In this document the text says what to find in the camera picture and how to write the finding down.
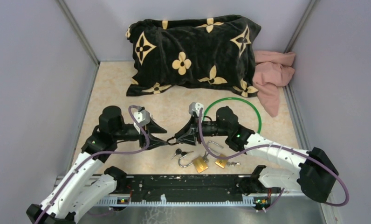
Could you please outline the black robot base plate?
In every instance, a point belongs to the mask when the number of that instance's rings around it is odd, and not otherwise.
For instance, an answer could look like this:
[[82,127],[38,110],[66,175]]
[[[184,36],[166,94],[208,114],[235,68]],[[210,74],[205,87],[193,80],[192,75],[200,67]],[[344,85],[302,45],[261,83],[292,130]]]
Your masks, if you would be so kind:
[[256,172],[246,175],[128,175],[122,187],[98,202],[126,207],[267,208],[281,188],[266,188]]

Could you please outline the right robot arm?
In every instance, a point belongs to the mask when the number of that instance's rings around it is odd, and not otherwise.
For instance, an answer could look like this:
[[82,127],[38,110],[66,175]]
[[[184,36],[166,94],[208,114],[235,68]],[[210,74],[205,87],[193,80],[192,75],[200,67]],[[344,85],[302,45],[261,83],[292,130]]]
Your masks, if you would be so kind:
[[190,105],[191,118],[174,135],[177,143],[200,143],[206,147],[206,136],[225,136],[225,143],[235,152],[260,157],[280,166],[279,169],[265,167],[257,171],[250,180],[255,192],[273,187],[300,190],[316,202],[327,202],[338,171],[322,149],[293,149],[271,141],[241,125],[228,106],[217,110],[215,121],[203,121],[202,109],[199,103]]

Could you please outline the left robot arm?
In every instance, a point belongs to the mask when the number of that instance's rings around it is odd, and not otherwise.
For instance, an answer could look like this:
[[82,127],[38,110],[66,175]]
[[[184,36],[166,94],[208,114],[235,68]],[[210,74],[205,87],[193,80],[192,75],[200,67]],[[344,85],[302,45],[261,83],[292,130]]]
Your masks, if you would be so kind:
[[85,141],[68,173],[46,199],[28,207],[26,214],[32,223],[76,224],[104,196],[130,193],[127,174],[114,166],[84,188],[110,155],[138,154],[167,144],[154,136],[155,133],[167,133],[167,130],[153,121],[144,107],[131,105],[128,111],[132,124],[125,123],[118,106],[103,109],[99,124]]

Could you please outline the black u-lock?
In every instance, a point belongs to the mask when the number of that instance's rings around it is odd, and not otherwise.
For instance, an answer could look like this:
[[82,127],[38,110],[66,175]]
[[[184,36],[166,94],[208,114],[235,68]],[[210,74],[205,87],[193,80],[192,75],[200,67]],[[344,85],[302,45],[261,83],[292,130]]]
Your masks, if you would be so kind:
[[167,143],[167,145],[169,145],[169,146],[174,146],[174,145],[179,144],[179,142],[177,141],[177,139],[176,139],[175,137],[168,138],[168,139],[166,140],[166,143]]

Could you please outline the black headed keys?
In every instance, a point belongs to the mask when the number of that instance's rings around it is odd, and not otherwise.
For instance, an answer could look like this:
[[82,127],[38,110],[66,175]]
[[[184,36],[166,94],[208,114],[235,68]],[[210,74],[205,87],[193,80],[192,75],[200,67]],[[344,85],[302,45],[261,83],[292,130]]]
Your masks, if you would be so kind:
[[178,148],[175,150],[174,155],[171,157],[171,159],[173,159],[176,156],[179,156],[181,158],[191,153],[193,153],[193,151],[182,151],[180,148]]

